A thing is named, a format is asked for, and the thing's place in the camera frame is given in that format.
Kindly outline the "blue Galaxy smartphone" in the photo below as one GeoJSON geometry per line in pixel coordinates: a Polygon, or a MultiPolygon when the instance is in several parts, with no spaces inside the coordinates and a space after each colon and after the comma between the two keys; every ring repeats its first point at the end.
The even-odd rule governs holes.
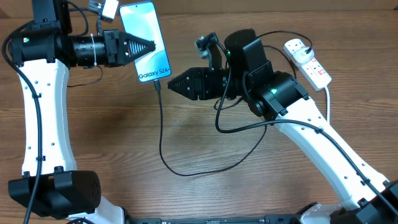
{"type": "Polygon", "coordinates": [[[125,4],[119,13],[124,31],[136,38],[129,42],[129,50],[136,57],[138,80],[149,82],[170,76],[172,70],[154,3],[125,4]]]}

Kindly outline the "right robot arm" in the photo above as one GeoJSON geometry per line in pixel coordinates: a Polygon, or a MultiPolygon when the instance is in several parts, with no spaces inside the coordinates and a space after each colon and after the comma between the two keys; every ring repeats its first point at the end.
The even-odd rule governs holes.
{"type": "Polygon", "coordinates": [[[397,182],[368,165],[322,116],[294,73],[275,71],[252,29],[220,43],[211,33],[196,41],[208,67],[193,67],[168,88],[191,100],[240,96],[262,127],[275,126],[323,174],[338,196],[332,205],[311,203],[299,212],[266,215],[265,223],[396,223],[397,182]]]}

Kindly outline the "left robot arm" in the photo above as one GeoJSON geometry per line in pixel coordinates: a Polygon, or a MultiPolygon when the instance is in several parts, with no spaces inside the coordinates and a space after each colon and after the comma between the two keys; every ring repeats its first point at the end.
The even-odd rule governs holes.
{"type": "Polygon", "coordinates": [[[2,44],[23,89],[26,148],[22,177],[9,196],[32,214],[70,223],[132,223],[101,193],[96,172],[78,170],[70,144],[67,88],[72,67],[120,67],[155,50],[155,42],[120,30],[75,35],[70,1],[33,1],[34,18],[2,44]]]}

